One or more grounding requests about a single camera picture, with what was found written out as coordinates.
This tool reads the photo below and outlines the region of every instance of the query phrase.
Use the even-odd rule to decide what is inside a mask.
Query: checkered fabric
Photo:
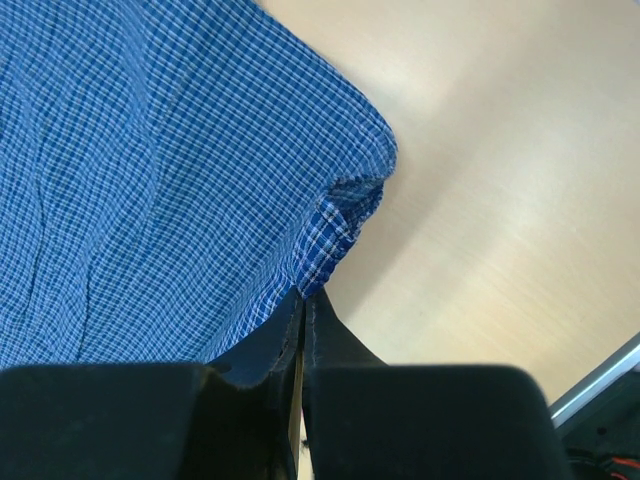
[[[394,168],[250,0],[3,0],[0,32],[0,367],[213,359],[327,281]]]

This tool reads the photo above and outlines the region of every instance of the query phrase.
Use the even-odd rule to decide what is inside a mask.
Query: blue plaid shirt
[[[4,0],[0,32],[0,367],[211,360],[327,281],[394,168],[250,0]]]

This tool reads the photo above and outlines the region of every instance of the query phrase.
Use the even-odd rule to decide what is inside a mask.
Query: wooden table
[[[374,352],[517,365],[552,401],[640,330],[640,5],[262,4],[398,140],[328,285]]]

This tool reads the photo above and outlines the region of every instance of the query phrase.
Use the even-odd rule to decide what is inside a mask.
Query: orange wire
[[[630,460],[628,458],[613,457],[612,460],[618,465],[626,465],[627,467],[640,468],[640,462]]]

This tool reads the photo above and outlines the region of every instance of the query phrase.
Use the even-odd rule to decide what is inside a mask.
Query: metal frame
[[[598,368],[583,378],[551,406],[558,428],[625,373],[640,372],[640,333],[625,343]]]

